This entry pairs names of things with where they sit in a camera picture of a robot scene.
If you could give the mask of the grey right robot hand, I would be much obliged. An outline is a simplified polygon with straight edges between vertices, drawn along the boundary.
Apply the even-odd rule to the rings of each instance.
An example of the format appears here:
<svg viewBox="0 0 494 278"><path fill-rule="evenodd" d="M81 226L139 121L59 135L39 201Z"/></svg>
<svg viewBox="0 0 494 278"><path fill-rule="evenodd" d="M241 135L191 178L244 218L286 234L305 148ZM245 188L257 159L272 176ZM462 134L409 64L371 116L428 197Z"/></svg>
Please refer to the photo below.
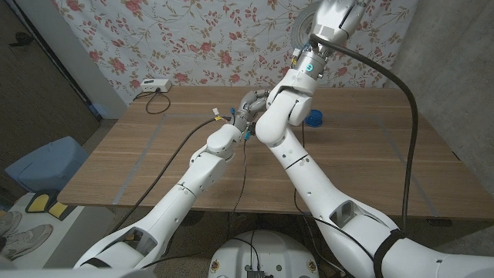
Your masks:
<svg viewBox="0 0 494 278"><path fill-rule="evenodd" d="M344 43L356 31L368 3L366 0L322 0L314 14L310 36Z"/></svg>

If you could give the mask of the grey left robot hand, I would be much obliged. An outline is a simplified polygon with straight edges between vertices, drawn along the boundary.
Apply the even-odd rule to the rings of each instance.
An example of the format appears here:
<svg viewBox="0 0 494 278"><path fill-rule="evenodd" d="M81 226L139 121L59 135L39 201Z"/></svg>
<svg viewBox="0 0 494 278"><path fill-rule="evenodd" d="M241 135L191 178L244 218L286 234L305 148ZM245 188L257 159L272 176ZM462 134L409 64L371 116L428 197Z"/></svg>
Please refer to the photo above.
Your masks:
<svg viewBox="0 0 494 278"><path fill-rule="evenodd" d="M249 91L241 99L232 125L244 132L249 123L252 123L259 113L266 111L268 95L269 91L265 89Z"/></svg>

